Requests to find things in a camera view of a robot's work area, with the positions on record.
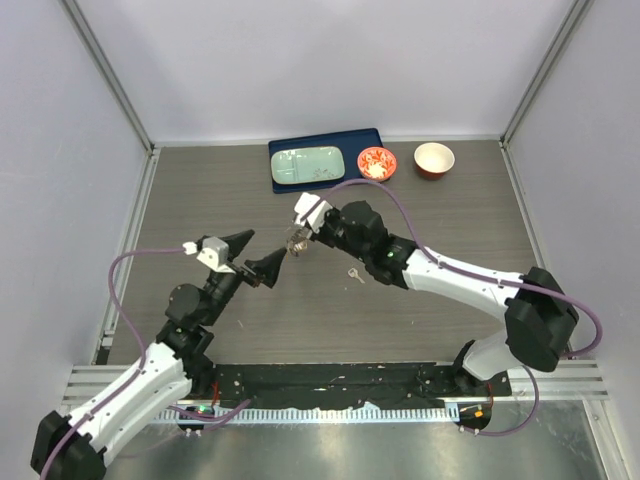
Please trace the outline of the metal key organizer with rings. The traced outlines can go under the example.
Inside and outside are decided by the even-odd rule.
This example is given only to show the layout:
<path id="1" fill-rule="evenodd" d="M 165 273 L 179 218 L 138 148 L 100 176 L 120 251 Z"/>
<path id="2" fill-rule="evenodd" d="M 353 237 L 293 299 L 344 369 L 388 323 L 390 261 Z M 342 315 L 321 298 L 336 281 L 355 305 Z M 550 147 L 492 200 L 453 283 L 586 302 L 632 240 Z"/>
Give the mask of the metal key organizer with rings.
<path id="1" fill-rule="evenodd" d="M 298 257 L 308 248 L 311 230 L 307 227 L 294 225 L 289 227 L 286 233 L 286 250 L 291 256 Z"/>

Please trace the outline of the silver key with ring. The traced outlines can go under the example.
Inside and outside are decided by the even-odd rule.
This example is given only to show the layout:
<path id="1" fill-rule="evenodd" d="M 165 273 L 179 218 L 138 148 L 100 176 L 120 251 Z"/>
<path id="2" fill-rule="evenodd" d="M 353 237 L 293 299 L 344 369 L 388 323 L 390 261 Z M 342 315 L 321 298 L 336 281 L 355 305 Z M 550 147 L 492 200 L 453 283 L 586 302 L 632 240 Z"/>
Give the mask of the silver key with ring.
<path id="1" fill-rule="evenodd" d="M 358 272 L 358 270 L 356 268 L 350 268 L 347 271 L 347 274 L 348 274 L 348 276 L 350 278 L 353 278 L 353 279 L 359 281 L 361 284 L 365 283 L 365 281 L 361 278 L 361 276 L 359 275 L 359 272 Z"/>

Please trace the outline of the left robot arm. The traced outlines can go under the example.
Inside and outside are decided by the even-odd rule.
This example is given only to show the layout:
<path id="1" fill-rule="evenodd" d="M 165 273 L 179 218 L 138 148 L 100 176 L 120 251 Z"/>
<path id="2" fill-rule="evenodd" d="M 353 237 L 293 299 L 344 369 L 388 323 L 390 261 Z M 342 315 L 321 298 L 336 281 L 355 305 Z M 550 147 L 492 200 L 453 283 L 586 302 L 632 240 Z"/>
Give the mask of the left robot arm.
<path id="1" fill-rule="evenodd" d="M 40 421 L 30 461 L 40 478 L 103 478 L 122 448 L 158 413 L 186 396 L 200 399 L 211 391 L 210 326 L 241 285 L 273 287 L 287 254 L 281 247 L 235 265 L 253 235 L 245 230 L 222 238 L 204 236 L 180 247 L 208 268 L 205 284 L 181 284 L 171 291 L 166 323 L 116 380 L 71 413 L 52 411 Z"/>

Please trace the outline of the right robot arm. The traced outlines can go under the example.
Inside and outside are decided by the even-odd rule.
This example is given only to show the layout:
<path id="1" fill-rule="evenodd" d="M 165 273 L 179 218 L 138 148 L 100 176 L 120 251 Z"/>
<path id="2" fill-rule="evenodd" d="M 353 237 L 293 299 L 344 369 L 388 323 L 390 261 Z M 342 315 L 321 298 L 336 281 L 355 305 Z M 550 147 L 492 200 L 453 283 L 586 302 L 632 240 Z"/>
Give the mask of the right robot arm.
<path id="1" fill-rule="evenodd" d="M 501 331 L 467 342 L 458 353 L 451 380 L 460 393 L 475 394 L 496 374 L 520 365 L 540 372 L 556 369 L 579 316 L 561 299 L 548 271 L 492 272 L 424 253 L 416 241 L 389 233 L 365 201 L 335 208 L 316 195 L 303 195 L 294 212 L 309 240 L 359 260 L 376 281 L 441 295 L 502 322 Z"/>

